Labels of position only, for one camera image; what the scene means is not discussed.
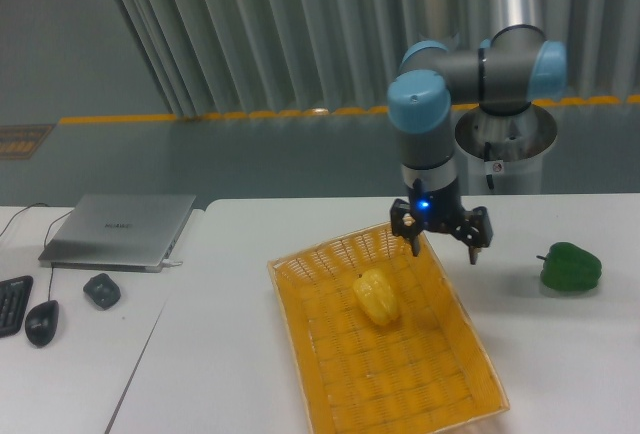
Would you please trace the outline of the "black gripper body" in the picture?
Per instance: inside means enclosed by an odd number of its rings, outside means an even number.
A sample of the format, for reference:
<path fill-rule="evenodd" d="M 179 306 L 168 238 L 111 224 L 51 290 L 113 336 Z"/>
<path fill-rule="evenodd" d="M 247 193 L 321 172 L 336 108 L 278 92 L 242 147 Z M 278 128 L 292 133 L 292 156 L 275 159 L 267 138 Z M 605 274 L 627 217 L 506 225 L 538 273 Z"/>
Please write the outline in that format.
<path fill-rule="evenodd" d="M 411 234 L 422 231 L 460 235 L 465 222 L 461 204 L 459 181 L 455 178 L 447 186 L 428 190 L 422 180 L 415 180 L 408 189 L 409 214 L 414 222 L 407 226 Z"/>

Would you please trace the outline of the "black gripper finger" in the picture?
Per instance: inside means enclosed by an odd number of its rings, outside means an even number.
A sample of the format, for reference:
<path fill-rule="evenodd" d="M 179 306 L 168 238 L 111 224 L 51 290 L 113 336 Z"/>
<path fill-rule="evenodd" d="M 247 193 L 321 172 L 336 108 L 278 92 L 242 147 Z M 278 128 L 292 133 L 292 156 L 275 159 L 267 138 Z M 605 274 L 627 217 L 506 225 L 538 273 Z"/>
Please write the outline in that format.
<path fill-rule="evenodd" d="M 453 237 L 468 248 L 469 262 L 475 265 L 482 249 L 488 248 L 492 241 L 492 226 L 488 210 L 478 206 L 471 211 L 463 211 L 456 221 Z"/>
<path fill-rule="evenodd" d="M 390 208 L 390 225 L 392 234 L 402 237 L 411 247 L 414 257 L 420 253 L 421 225 L 411 214 L 410 204 L 402 199 L 395 199 Z"/>

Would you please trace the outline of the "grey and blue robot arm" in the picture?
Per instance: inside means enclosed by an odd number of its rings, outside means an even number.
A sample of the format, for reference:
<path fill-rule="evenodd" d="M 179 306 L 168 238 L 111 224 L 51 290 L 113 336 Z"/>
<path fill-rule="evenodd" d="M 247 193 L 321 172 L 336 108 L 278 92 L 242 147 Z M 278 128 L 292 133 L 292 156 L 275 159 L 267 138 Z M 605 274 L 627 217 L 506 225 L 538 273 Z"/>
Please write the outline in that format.
<path fill-rule="evenodd" d="M 542 28 L 540 0 L 489 0 L 490 37 L 457 46 L 457 0 L 419 0 L 421 40 L 405 53 L 387 91 L 406 200 L 390 210 L 393 233 L 412 248 L 423 232 L 464 243 L 471 258 L 491 244 L 483 207 L 462 205 L 455 157 L 488 194 L 537 191 L 543 157 L 557 137 L 542 99 L 567 84 L 565 46 Z"/>

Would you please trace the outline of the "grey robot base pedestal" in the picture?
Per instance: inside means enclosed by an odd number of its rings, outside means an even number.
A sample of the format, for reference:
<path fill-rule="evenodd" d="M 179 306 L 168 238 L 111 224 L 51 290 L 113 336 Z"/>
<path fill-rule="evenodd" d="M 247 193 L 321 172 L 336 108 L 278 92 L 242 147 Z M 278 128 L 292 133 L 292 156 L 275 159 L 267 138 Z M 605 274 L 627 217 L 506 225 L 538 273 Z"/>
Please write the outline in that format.
<path fill-rule="evenodd" d="M 471 195 L 528 195 L 542 190 L 544 157 L 557 139 L 553 116 L 534 104 L 512 116 L 476 107 L 458 120 L 455 139 Z"/>

